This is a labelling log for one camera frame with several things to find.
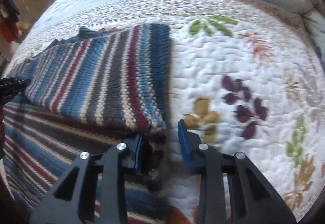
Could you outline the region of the striped knit sweater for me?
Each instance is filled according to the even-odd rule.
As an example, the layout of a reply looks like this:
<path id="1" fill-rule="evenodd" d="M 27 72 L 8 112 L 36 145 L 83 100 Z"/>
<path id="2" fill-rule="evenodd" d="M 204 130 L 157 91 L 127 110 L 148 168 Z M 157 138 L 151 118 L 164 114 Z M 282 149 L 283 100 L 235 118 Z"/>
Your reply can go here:
<path id="1" fill-rule="evenodd" d="M 30 81 L 4 107 L 4 177 L 25 218 L 81 152 L 104 153 L 142 133 L 148 151 L 142 170 L 126 177 L 127 216 L 164 222 L 166 200 L 149 177 L 166 137 L 169 57 L 167 25 L 82 27 L 10 71 Z"/>

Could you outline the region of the red object on shelf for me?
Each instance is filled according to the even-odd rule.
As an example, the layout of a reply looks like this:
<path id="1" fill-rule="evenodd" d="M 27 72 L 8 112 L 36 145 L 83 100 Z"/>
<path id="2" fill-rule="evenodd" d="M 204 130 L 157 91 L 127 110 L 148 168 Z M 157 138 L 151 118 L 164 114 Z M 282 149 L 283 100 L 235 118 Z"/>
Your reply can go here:
<path id="1" fill-rule="evenodd" d="M 17 14 L 1 3 L 1 34 L 7 43 L 13 41 L 21 43 L 19 37 L 20 30 L 17 25 L 18 21 Z"/>

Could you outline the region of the floral white quilt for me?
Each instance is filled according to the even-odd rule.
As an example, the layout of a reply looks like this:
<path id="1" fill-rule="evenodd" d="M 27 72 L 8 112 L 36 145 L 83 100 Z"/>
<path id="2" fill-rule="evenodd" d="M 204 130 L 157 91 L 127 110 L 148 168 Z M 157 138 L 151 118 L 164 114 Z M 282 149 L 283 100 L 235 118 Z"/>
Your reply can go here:
<path id="1" fill-rule="evenodd" d="M 197 223 L 200 176 L 183 164 L 179 120 L 217 151 L 245 153 L 297 221 L 324 189 L 324 70 L 299 15 L 261 0 L 56 0 L 6 70 L 54 40 L 144 23 L 170 29 L 163 223 Z"/>

